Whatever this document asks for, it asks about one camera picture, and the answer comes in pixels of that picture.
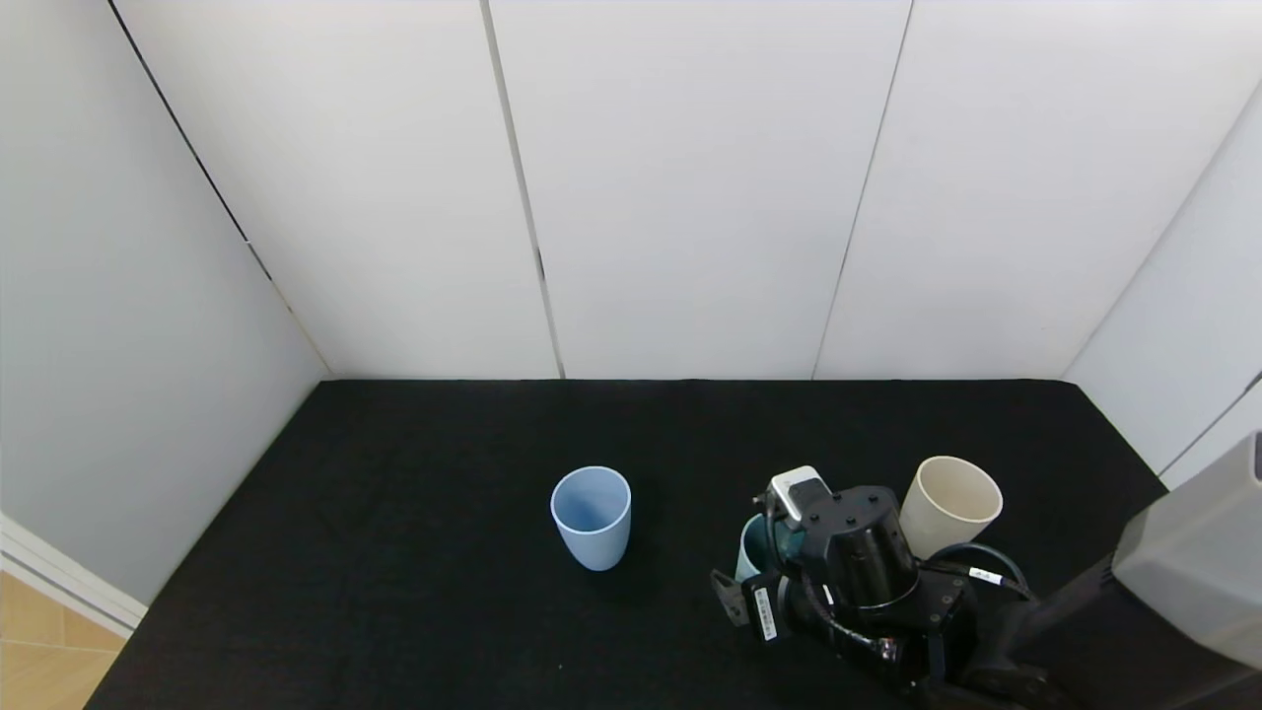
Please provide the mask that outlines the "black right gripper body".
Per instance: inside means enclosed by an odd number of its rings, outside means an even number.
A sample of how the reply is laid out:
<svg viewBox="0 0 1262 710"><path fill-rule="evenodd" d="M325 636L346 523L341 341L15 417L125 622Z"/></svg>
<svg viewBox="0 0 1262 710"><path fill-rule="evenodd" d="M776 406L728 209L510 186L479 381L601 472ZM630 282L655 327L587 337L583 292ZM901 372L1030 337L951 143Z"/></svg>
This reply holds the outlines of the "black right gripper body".
<svg viewBox="0 0 1262 710"><path fill-rule="evenodd" d="M762 644L811 639L834 644L834 631L822 615L824 593L780 573L765 573L740 584L753 638Z"/></svg>

